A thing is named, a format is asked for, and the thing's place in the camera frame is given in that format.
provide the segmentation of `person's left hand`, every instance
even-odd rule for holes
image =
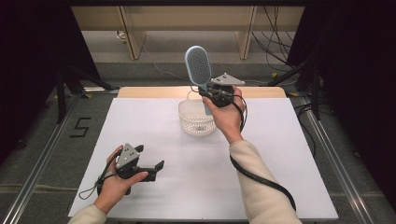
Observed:
[[[117,147],[116,150],[107,158],[107,162],[109,162],[111,158],[122,149],[123,146]],[[113,160],[110,163],[107,172],[116,173],[116,160]],[[107,178],[102,186],[101,193],[93,204],[107,214],[114,205],[122,199],[129,187],[143,180],[148,174],[148,172],[141,172],[128,179],[122,179],[118,175],[113,175]]]

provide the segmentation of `table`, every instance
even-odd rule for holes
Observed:
[[[258,148],[279,183],[293,195],[299,218],[337,219],[285,93],[278,87],[241,89],[249,109],[243,135]],[[180,128],[177,104],[189,90],[190,87],[122,88],[109,109],[78,193],[91,188],[104,169],[104,163],[99,161],[105,161],[115,147],[128,142],[133,146],[145,145],[139,165],[154,166],[161,160],[165,164],[155,182],[134,185],[131,195],[116,205],[109,218],[246,221],[225,138],[220,131],[197,138]],[[77,196],[69,216],[95,198],[83,201]]]

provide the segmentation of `person's right hand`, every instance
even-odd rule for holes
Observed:
[[[245,105],[241,98],[241,90],[237,87],[233,87],[233,95],[233,101],[241,108],[242,111],[245,111]],[[230,104],[224,107],[217,107],[207,97],[203,97],[203,101],[212,112],[216,126],[221,130],[230,144],[243,140],[240,132],[241,115],[234,105]]]

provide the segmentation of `brush head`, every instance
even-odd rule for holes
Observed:
[[[189,48],[185,56],[190,81],[201,88],[206,88],[212,79],[212,66],[206,51],[199,46]]]

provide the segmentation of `sleeve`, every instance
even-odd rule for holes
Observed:
[[[262,157],[251,143],[245,140],[230,145],[230,153],[236,162],[251,173],[276,182]],[[237,172],[241,185],[245,212],[250,224],[302,223],[286,195]]]
[[[91,204],[78,211],[68,222],[68,224],[103,224],[107,216],[95,205]]]

